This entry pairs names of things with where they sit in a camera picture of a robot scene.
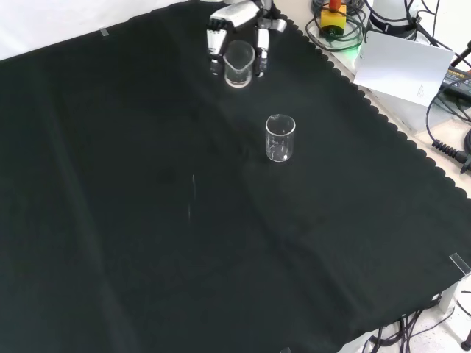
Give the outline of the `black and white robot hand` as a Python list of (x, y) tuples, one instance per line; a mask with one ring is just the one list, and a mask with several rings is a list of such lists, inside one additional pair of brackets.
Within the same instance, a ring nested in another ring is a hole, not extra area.
[(262, 77), (267, 70), (271, 31), (284, 32), (286, 20), (275, 14), (272, 1), (226, 1), (226, 6), (209, 17), (207, 47), (210, 71), (218, 75), (223, 66), (228, 39), (242, 29), (250, 28), (255, 35), (255, 75)]

